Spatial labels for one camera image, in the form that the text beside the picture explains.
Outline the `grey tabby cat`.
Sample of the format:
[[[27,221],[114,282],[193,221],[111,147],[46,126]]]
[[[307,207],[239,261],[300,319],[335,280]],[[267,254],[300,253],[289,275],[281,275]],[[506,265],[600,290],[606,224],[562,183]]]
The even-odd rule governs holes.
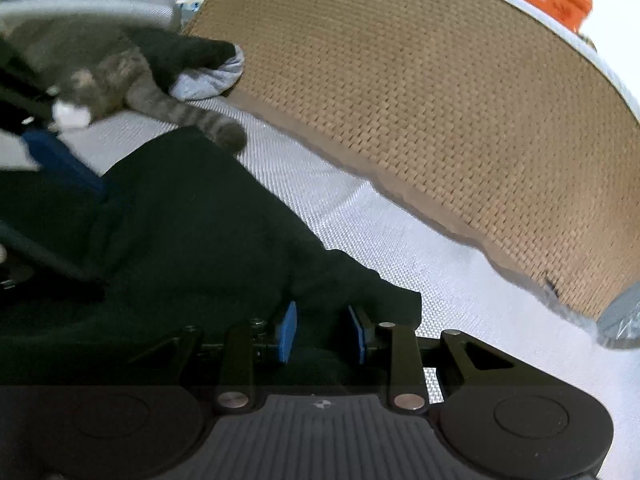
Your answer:
[[[233,155],[247,144],[239,122],[166,96],[146,79],[149,67],[125,28],[96,18],[33,18],[1,27],[52,98],[56,131],[85,129],[123,108],[179,127],[196,127]]]

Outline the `black grey folded garment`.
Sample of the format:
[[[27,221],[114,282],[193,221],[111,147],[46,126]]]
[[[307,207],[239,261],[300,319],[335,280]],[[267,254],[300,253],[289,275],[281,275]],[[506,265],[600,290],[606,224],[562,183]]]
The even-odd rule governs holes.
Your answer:
[[[245,56],[237,44],[153,27],[126,27],[149,67],[146,79],[166,96],[201,101],[230,90],[244,72]]]

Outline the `woven tan upright mattress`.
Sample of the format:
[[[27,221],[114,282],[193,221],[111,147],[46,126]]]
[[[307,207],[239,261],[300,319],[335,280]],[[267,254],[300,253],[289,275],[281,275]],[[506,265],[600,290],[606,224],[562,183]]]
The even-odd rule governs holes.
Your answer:
[[[639,279],[639,109],[508,0],[205,0],[230,101],[598,318]]]

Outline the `grey patterned bed sheet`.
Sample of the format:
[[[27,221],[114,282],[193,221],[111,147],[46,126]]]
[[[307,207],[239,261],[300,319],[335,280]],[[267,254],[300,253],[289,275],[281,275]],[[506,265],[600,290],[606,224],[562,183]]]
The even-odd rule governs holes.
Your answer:
[[[612,350],[640,346],[640,283],[616,297],[597,320],[598,344]]]

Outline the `black printed sweatshirt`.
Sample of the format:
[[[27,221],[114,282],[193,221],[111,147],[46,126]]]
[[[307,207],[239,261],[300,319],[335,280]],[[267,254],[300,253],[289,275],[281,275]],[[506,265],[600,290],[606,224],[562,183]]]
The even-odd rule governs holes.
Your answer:
[[[417,292],[326,248],[196,130],[143,144],[102,182],[96,193],[44,170],[2,172],[1,241],[21,263],[1,296],[6,385],[164,382],[154,344],[189,326],[218,340],[290,304],[298,342],[314,348],[352,308],[421,322]]]

